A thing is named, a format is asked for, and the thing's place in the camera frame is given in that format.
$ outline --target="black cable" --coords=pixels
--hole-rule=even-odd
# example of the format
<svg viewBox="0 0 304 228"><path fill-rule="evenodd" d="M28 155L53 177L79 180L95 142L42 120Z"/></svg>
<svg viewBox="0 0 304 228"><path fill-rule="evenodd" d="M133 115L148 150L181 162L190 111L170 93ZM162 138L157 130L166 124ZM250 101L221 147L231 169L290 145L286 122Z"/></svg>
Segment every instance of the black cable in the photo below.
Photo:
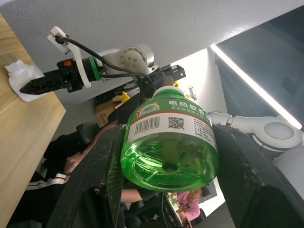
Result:
<svg viewBox="0 0 304 228"><path fill-rule="evenodd" d="M142 89L142 86L143 86L143 82L138 82L138 87L140 90ZM140 104L142 104L145 102L146 97L143 93L140 93L139 95L140 95L139 102L140 102Z"/></svg>
<svg viewBox="0 0 304 228"><path fill-rule="evenodd" d="M162 197L161 197L161 215L162 215L162 219L163 219L163 222L164 222L164 225L166 228L168 228L168 225L167 225L167 221L166 221L166 218L165 218L165 213L163 212L163 198L165 196L165 193L163 192L162 193Z"/></svg>
<svg viewBox="0 0 304 228"><path fill-rule="evenodd" d="M140 82L140 76L143 76L148 82L153 83L152 79L149 78L146 74L144 74L144 73L135 73L135 72L133 72L130 69L115 66L114 64L112 64L108 60L106 60L104 57L100 56L99 54L97 54L93 50L89 49L88 47L86 47L86 46L84 46L84 45L82 45L80 43L78 43L77 41L75 41L75 40L73 40L71 38L68 38L68 37L57 37L56 38L56 42L58 42L58 43L69 42L71 44L74 44L75 46L79 47L80 49L84 50L85 52L89 53L90 55L92 55L95 58L97 58L98 60L100 60L103 64L108 65L110 68L112 68L114 70L118 70L118 71L128 72L127 74L101 75L102 77L116 78L116 77L133 77L134 76Z"/></svg>
<svg viewBox="0 0 304 228"><path fill-rule="evenodd" d="M132 86L132 87L130 87L130 88L124 89L124 91L127 93L127 92L129 92L129 91L131 91L131 90L136 89L137 87L138 87L138 85L134 85L134 86Z"/></svg>
<svg viewBox="0 0 304 228"><path fill-rule="evenodd" d="M133 73L132 70L127 69L127 68L122 68L122 67L118 67L115 66L114 64L110 63L108 60L106 60L104 57L102 57L101 55L97 54L96 52L94 52L93 50L89 49L88 47L78 43L77 41L68 38L68 37L59 37L56 38L56 42L57 43L63 43L63 42L69 42L71 44L74 44L75 46L79 47L80 49L84 50L85 52L89 53L90 55L94 56L95 58L99 59L102 63L108 65L110 68L114 69L114 70L118 70L118 71L125 71L128 73Z"/></svg>

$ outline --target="white stripe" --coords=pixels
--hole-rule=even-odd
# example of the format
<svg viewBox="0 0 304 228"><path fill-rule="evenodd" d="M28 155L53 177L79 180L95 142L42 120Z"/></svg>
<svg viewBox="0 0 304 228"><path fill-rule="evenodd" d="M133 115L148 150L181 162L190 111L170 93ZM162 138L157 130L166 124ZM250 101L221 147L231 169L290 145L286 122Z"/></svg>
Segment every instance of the white stripe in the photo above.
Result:
<svg viewBox="0 0 304 228"><path fill-rule="evenodd" d="M62 178L49 179L47 182L39 181L39 183L36 184L35 186L28 185L26 190L37 190L54 184L65 184L67 183L67 181L68 181L68 177L66 179L62 179Z"/></svg>
<svg viewBox="0 0 304 228"><path fill-rule="evenodd" d="M272 96L270 96L262 87L260 87L251 77L249 77L244 71L242 71L221 49L215 44L212 44L211 49L221 59L233 69L254 91L257 92L268 104L270 104L281 116L283 116L291 125L297 129L301 129L302 125L287 112Z"/></svg>
<svg viewBox="0 0 304 228"><path fill-rule="evenodd" d="M61 174L61 173L57 173L57 174L56 174L56 177L60 177L60 178L66 179L66 178L68 178L69 176L66 176L66 175Z"/></svg>
<svg viewBox="0 0 304 228"><path fill-rule="evenodd" d="M62 179L66 179L66 178L68 178L68 177L69 177L69 176L66 176L66 175L60 174L60 173L57 173L56 176L55 176L55 178L62 178ZM28 185L29 185L29 186L36 186L36 185L41 184L41 183L45 183L45 181L39 180L39 181L36 181L36 182L30 182L30 183L28 183Z"/></svg>

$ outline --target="green ring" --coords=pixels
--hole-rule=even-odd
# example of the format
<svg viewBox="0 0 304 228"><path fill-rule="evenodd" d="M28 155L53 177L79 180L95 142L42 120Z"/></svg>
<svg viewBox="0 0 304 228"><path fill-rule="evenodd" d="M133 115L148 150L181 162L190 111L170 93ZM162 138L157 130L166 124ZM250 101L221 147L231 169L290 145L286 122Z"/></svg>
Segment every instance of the green ring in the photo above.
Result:
<svg viewBox="0 0 304 228"><path fill-rule="evenodd" d="M94 60L94 57L90 56L89 60L90 60L90 63L91 63L91 66L92 66L92 69L93 69L96 81L99 81L100 80L100 76L99 76L99 73L98 73L98 70L97 70L97 66L96 66L96 62Z"/></svg>

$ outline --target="fluorescent light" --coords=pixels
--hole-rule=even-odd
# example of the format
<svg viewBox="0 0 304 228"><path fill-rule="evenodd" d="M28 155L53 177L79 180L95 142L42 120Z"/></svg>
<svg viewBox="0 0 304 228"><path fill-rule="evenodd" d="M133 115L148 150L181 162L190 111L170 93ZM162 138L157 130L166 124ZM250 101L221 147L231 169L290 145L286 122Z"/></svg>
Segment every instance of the fluorescent light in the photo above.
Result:
<svg viewBox="0 0 304 228"><path fill-rule="evenodd" d="M251 79L244 71L242 71L221 49L215 44L212 44L211 49L221 59L227 63L254 91L257 92L268 104L270 104L281 116L283 116L291 125L297 129L301 129L302 125L287 112L275 99L272 98L262 87L260 87L254 80Z"/></svg>

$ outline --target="desk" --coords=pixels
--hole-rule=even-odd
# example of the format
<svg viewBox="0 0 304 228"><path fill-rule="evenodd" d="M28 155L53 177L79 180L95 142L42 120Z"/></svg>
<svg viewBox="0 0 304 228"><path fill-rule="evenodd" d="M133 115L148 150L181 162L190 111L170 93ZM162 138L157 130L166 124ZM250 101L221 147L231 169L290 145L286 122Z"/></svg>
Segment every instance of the desk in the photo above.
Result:
<svg viewBox="0 0 304 228"><path fill-rule="evenodd" d="M0 14L0 56L9 53L34 65ZM5 65L0 57L0 228L8 223L65 113L54 93L22 101L9 86Z"/></svg>
<svg viewBox="0 0 304 228"><path fill-rule="evenodd" d="M176 218L175 221L178 222L177 226L178 226L178 227L183 227L183 225L182 225L182 220L181 220L179 214L175 211L175 208L174 208L174 205L173 205L172 202L171 202L171 199L169 198L169 196L168 196L167 193L165 193L165 196L166 196L166 200L167 200L169 206L171 207L171 210L173 211L173 213L174 213L174 215L175 215L175 218Z"/></svg>

